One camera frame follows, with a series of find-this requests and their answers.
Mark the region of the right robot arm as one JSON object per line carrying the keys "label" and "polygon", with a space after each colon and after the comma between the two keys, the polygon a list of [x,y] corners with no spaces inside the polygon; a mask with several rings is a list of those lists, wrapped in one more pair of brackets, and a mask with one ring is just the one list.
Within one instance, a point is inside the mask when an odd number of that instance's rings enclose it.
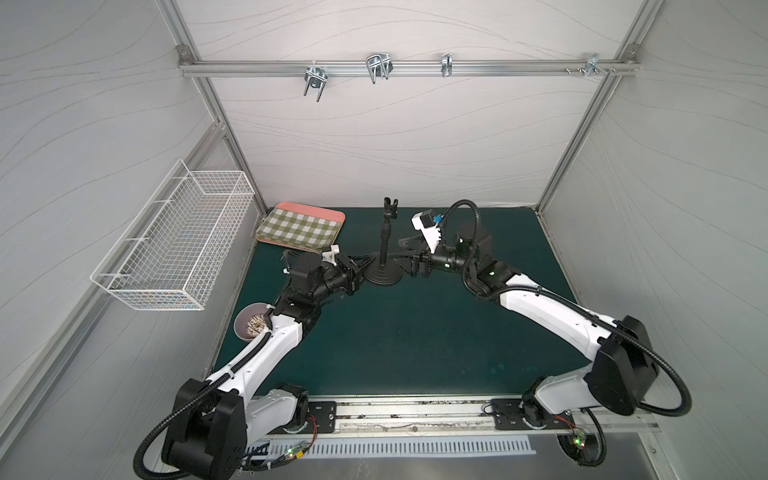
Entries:
{"label": "right robot arm", "polygon": [[409,250],[411,271],[433,268],[460,274],[477,299],[520,314],[575,348],[587,365],[536,380],[522,395],[519,409],[534,429],[572,410],[603,407],[630,416],[643,410],[681,417],[693,406],[692,394],[671,364],[656,353],[644,324],[598,314],[543,287],[524,273],[494,259],[473,236],[453,246],[443,235],[444,218],[416,213],[411,224],[418,246]]}

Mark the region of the black round stand base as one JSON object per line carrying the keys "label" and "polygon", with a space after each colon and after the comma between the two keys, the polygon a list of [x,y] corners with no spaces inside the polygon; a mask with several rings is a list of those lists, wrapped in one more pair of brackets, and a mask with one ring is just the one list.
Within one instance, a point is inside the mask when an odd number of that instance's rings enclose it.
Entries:
{"label": "black round stand base", "polygon": [[378,286],[392,286],[402,280],[403,269],[395,263],[387,263],[384,266],[374,262],[363,272],[364,279]]}

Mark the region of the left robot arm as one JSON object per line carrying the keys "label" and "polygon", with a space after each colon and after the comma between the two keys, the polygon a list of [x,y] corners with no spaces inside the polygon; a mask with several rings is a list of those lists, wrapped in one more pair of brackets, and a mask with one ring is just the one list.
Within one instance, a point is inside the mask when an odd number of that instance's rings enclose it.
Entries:
{"label": "left robot arm", "polygon": [[307,392],[289,384],[255,396],[280,361],[311,332],[322,304],[353,295],[363,267],[333,251],[304,252],[287,262],[286,284],[262,315],[262,329],[229,363],[178,390],[172,412],[140,442],[133,470],[141,479],[229,479],[255,467],[246,449],[277,428],[301,429]]}

